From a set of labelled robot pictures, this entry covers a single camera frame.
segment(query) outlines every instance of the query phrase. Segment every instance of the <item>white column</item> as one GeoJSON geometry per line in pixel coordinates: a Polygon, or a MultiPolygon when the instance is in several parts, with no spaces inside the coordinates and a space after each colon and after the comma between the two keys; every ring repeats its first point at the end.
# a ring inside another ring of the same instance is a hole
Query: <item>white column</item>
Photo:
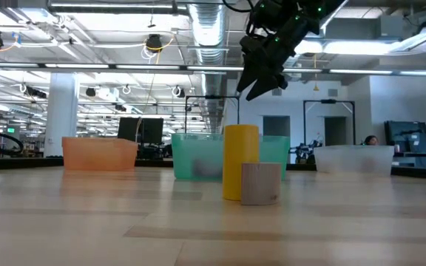
{"type": "Polygon", "coordinates": [[[52,73],[45,133],[44,156],[61,156],[62,137],[77,133],[80,84],[75,73],[52,73]]]}

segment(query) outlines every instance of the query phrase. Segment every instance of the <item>metal frame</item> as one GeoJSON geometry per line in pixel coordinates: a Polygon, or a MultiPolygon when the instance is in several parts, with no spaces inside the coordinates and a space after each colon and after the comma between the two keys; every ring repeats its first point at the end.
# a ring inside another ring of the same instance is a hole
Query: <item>metal frame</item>
{"type": "Polygon", "coordinates": [[[321,103],[321,104],[337,104],[337,103],[350,103],[352,106],[353,115],[353,145],[356,145],[356,106],[354,100],[304,100],[303,101],[303,143],[307,144],[307,120],[306,120],[306,107],[307,103],[321,103]]]}
{"type": "Polygon", "coordinates": [[[219,99],[236,99],[237,101],[237,124],[240,123],[240,96],[216,96],[216,95],[207,95],[207,96],[185,96],[185,133],[186,133],[186,124],[187,124],[187,109],[189,107],[190,98],[200,98],[206,100],[219,100],[219,99]]]}

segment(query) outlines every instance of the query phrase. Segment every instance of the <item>ceiling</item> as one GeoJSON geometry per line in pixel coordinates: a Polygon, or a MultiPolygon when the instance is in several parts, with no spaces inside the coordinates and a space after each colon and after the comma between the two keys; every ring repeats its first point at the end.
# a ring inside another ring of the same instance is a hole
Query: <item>ceiling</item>
{"type": "MultiPolygon", "coordinates": [[[[239,1],[236,8],[248,8],[246,1],[239,1]]],[[[341,27],[340,21],[354,19],[356,21],[376,21],[381,16],[401,16],[402,14],[417,14],[426,10],[426,1],[413,1],[413,6],[408,1],[380,1],[380,0],[350,0],[334,18],[330,28],[341,27]]],[[[50,13],[47,10],[23,9],[24,16],[17,16],[0,8],[0,30],[3,31],[4,49],[0,52],[0,62],[36,62],[36,63],[84,63],[84,64],[172,64],[195,65],[198,63],[198,44],[192,32],[192,20],[188,16],[172,16],[167,14],[123,14],[123,13],[50,13]],[[158,57],[147,59],[145,40],[149,34],[160,34],[163,44],[169,44],[158,57]]],[[[226,11],[226,25],[223,43],[220,48],[225,52],[224,64],[232,66],[242,65],[242,52],[239,45],[244,36],[247,14],[226,11]]],[[[418,21],[405,20],[404,27],[408,31],[415,30],[418,21]]],[[[323,44],[331,40],[321,38],[323,44]]],[[[314,41],[316,36],[308,37],[314,41]]],[[[399,65],[400,61],[425,61],[426,54],[411,54],[392,56],[383,55],[338,55],[318,53],[316,55],[302,54],[295,60],[295,66],[308,68],[336,68],[336,69],[366,69],[382,67],[383,62],[399,65]]],[[[410,64],[400,64],[403,69],[412,69],[410,64]]],[[[426,69],[426,64],[418,65],[419,69],[426,69]]],[[[225,78],[227,73],[218,73],[225,78]]],[[[79,72],[81,83],[80,102],[97,102],[106,98],[87,97],[85,90],[111,89],[110,92],[117,96],[115,100],[120,103],[135,103],[137,109],[143,109],[147,115],[164,115],[166,129],[169,132],[182,130],[184,112],[184,99],[176,98],[172,89],[176,86],[184,89],[186,95],[204,95],[205,88],[202,84],[201,73],[185,74],[154,74],[154,73],[119,73],[119,72],[79,72]],[[148,99],[148,91],[152,86],[152,93],[148,99]],[[158,107],[147,106],[143,103],[161,103],[158,107]]],[[[302,74],[296,80],[306,83],[312,79],[351,82],[355,77],[349,75],[316,75],[302,74]]],[[[18,124],[25,126],[25,134],[36,136],[44,132],[45,111],[47,102],[33,101],[21,92],[21,84],[25,83],[35,89],[49,94],[50,73],[40,71],[7,71],[0,69],[0,100],[17,100],[19,103],[5,103],[9,110],[0,108],[0,125],[18,124]]],[[[207,132],[211,130],[206,118],[206,109],[209,104],[205,100],[197,100],[190,113],[196,120],[189,122],[194,132],[207,132]]],[[[222,112],[223,104],[218,101],[218,112],[222,112]]],[[[112,104],[81,104],[79,106],[79,132],[80,134],[114,134],[117,129],[118,118],[123,114],[114,110],[112,104]],[[93,127],[104,127],[103,132],[93,130],[93,127]]]]}

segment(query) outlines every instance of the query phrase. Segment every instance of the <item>black monitor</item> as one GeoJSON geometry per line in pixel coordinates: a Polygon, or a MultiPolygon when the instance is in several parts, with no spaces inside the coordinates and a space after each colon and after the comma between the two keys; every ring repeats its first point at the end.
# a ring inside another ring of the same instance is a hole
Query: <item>black monitor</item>
{"type": "MultiPolygon", "coordinates": [[[[122,117],[119,120],[118,138],[136,141],[139,118],[122,117]]],[[[163,118],[143,118],[139,125],[138,142],[159,144],[162,142],[163,118]]]]}

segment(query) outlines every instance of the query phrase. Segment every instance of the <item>ductwork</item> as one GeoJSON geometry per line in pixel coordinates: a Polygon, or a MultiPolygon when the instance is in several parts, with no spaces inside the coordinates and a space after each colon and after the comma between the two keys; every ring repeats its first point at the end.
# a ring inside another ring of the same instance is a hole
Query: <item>ductwork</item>
{"type": "MultiPolygon", "coordinates": [[[[192,17],[192,28],[195,44],[203,47],[217,47],[223,43],[225,32],[225,7],[222,4],[189,4],[192,17]]],[[[199,64],[223,65],[225,52],[223,50],[198,49],[199,64]]],[[[222,75],[202,74],[202,93],[204,95],[220,95],[222,75]]],[[[223,110],[218,108],[217,100],[207,100],[207,120],[212,132],[218,132],[221,126],[223,110]]]]}

